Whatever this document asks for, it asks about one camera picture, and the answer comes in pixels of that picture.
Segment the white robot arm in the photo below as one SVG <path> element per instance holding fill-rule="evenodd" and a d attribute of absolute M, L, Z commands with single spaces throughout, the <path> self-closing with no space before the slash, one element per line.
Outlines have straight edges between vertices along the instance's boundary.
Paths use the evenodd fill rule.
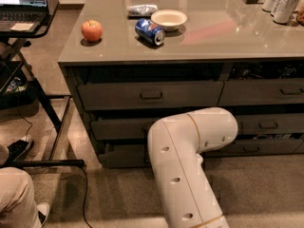
<path fill-rule="evenodd" d="M 235 117 L 219 107 L 152 124 L 148 153 L 169 228 L 230 228 L 201 167 L 200 154 L 221 149 L 237 133 Z"/>

